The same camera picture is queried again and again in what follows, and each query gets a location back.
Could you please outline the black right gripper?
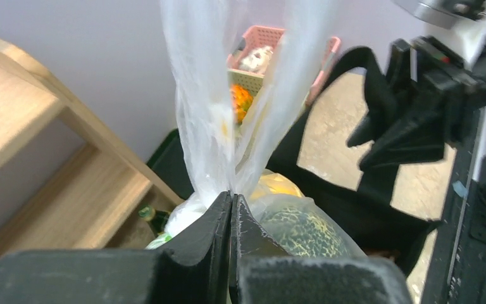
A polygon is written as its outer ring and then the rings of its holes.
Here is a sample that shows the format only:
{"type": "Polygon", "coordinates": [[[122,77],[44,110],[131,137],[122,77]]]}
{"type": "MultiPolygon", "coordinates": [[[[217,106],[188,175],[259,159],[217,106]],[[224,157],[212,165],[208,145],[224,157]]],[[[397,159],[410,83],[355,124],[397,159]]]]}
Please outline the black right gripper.
{"type": "Polygon", "coordinates": [[[356,49],[368,113],[348,144],[371,142],[359,161],[364,171],[443,159],[445,146],[461,144],[474,112],[486,106],[486,40],[471,68],[433,37],[399,39],[394,48],[390,76],[370,48],[356,49]]]}

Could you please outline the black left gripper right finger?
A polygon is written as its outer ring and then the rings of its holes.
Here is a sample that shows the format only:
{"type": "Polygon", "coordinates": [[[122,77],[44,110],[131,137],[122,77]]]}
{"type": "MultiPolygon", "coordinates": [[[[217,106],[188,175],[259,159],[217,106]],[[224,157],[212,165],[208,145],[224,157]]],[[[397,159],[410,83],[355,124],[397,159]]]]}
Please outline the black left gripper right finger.
{"type": "Polygon", "coordinates": [[[237,303],[412,303],[406,278],[384,258],[290,256],[232,201],[231,293],[237,303]]]}

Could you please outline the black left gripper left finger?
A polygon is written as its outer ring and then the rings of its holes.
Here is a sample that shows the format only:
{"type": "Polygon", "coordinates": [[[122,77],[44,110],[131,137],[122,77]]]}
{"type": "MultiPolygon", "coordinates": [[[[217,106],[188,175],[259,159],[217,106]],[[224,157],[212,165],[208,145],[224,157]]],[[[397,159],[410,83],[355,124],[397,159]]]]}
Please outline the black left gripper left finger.
{"type": "Polygon", "coordinates": [[[154,250],[30,250],[0,259],[0,303],[225,303],[233,196],[154,250]]]}

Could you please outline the black fabric tote bag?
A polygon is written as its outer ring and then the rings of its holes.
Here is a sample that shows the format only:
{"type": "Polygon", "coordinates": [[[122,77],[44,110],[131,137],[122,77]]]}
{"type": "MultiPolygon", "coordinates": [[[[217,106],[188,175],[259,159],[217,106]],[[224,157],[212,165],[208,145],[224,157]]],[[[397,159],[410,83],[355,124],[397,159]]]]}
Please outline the black fabric tote bag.
{"type": "Polygon", "coordinates": [[[370,48],[354,47],[336,62],[325,86],[354,68],[366,70],[363,92],[368,114],[347,145],[372,143],[359,163],[363,178],[357,190],[329,183],[297,165],[311,108],[290,128],[267,167],[299,186],[362,249],[395,253],[396,265],[409,275],[439,221],[414,217],[390,202],[400,165],[443,159],[441,110],[412,80],[411,47],[404,40],[392,44],[387,73],[382,73],[370,48]]]}

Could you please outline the clear plastic grocery bag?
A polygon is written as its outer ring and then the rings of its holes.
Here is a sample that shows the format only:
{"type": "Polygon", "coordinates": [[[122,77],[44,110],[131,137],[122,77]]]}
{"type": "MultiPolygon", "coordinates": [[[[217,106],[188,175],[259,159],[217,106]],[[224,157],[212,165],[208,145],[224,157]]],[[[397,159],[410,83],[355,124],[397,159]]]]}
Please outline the clear plastic grocery bag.
{"type": "Polygon", "coordinates": [[[156,249],[202,217],[223,191],[241,194],[261,224],[268,212],[295,206],[330,219],[352,252],[363,250],[313,199],[269,194],[252,200],[273,151],[304,108],[321,67],[337,1],[289,1],[287,28],[265,84],[241,124],[235,122],[227,56],[245,1],[162,1],[163,32],[176,82],[175,107],[187,173],[194,189],[172,211],[156,249]]]}

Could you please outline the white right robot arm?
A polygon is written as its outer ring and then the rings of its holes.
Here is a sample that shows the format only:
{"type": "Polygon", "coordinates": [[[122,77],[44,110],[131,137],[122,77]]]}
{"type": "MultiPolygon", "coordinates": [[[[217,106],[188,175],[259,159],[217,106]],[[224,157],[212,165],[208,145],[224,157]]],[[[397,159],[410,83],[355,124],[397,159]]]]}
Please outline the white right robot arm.
{"type": "Polygon", "coordinates": [[[436,162],[446,146],[473,131],[475,112],[486,106],[486,1],[399,1],[425,22],[423,36],[394,41],[387,73],[373,51],[355,47],[335,67],[340,75],[364,68],[367,114],[347,140],[371,143],[363,171],[436,162]]]}

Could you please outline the green netted toy melon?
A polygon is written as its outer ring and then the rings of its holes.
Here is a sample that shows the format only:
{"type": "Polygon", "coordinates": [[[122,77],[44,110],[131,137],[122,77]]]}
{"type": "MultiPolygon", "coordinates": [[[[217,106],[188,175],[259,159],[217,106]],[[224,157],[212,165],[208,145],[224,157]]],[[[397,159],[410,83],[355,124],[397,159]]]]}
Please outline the green netted toy melon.
{"type": "Polygon", "coordinates": [[[351,257],[339,228],[317,211],[288,206],[268,212],[261,225],[288,253],[299,257],[351,257]]]}

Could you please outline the green perrier glass bottle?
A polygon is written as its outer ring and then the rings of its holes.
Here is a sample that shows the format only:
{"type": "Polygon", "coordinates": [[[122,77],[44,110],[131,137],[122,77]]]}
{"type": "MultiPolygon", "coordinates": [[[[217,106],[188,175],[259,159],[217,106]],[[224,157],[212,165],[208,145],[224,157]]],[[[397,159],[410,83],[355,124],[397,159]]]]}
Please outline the green perrier glass bottle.
{"type": "Polygon", "coordinates": [[[147,222],[148,226],[157,237],[164,232],[165,226],[170,218],[171,212],[157,210],[147,205],[138,211],[139,217],[147,222]]]}

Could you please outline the yellow toy bell pepper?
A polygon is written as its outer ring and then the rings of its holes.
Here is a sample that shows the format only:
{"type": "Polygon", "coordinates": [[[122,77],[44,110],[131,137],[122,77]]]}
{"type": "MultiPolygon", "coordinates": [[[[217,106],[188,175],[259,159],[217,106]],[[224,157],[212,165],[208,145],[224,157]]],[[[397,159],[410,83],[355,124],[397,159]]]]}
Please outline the yellow toy bell pepper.
{"type": "Polygon", "coordinates": [[[300,198],[304,196],[301,190],[291,180],[282,174],[265,169],[250,198],[251,201],[257,200],[269,194],[288,194],[300,198]]]}

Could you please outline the black plastic tray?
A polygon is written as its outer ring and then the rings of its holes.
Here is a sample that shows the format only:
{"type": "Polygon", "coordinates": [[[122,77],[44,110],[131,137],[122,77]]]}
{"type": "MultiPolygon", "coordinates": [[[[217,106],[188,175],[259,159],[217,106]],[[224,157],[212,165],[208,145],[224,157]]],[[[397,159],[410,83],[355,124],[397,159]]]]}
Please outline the black plastic tray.
{"type": "Polygon", "coordinates": [[[178,129],[173,129],[150,157],[146,165],[180,198],[194,192],[184,161],[178,129]]]}

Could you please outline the white item in pink basket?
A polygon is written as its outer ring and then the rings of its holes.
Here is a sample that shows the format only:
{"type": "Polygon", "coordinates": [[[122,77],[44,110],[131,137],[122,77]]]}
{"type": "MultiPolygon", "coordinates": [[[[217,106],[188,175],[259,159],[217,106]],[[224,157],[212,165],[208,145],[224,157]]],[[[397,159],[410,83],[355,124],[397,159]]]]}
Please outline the white item in pink basket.
{"type": "Polygon", "coordinates": [[[273,48],[271,46],[254,48],[240,60],[239,69],[251,73],[265,74],[272,56],[273,48]]]}

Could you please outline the green plastic basket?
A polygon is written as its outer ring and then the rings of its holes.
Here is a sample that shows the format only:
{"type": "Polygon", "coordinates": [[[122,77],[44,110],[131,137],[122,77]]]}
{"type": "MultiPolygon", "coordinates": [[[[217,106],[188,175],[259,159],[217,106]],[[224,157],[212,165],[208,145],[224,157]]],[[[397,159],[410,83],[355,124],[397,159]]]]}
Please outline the green plastic basket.
{"type": "Polygon", "coordinates": [[[240,86],[252,97],[256,97],[263,86],[264,75],[229,68],[228,79],[230,82],[230,87],[240,86]]]}

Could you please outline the pink plastic basket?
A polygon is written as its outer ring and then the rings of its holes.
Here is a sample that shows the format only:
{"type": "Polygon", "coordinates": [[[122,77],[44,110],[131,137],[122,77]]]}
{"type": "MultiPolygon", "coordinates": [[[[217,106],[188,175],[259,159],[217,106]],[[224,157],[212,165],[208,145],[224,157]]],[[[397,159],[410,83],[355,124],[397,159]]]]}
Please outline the pink plastic basket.
{"type": "MultiPolygon", "coordinates": [[[[228,68],[239,69],[239,62],[252,49],[271,46],[276,48],[278,42],[284,34],[284,29],[275,27],[265,27],[261,25],[253,25],[249,27],[242,37],[239,39],[239,45],[233,53],[229,54],[227,58],[228,68]]],[[[329,38],[326,47],[324,48],[323,58],[321,61],[321,68],[318,72],[315,81],[309,89],[306,96],[305,104],[310,105],[317,96],[318,91],[323,87],[325,77],[331,72],[335,57],[340,49],[341,40],[333,36],[329,38]]]]}

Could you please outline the orange toy pineapple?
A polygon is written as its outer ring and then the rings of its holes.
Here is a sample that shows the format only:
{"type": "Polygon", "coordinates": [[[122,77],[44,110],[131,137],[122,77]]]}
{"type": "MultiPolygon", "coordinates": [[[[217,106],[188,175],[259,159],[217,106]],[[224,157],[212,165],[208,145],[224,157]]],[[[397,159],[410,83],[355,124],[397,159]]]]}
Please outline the orange toy pineapple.
{"type": "Polygon", "coordinates": [[[247,89],[237,84],[231,85],[230,92],[232,94],[232,108],[234,110],[235,122],[241,124],[254,101],[254,97],[247,89]]]}

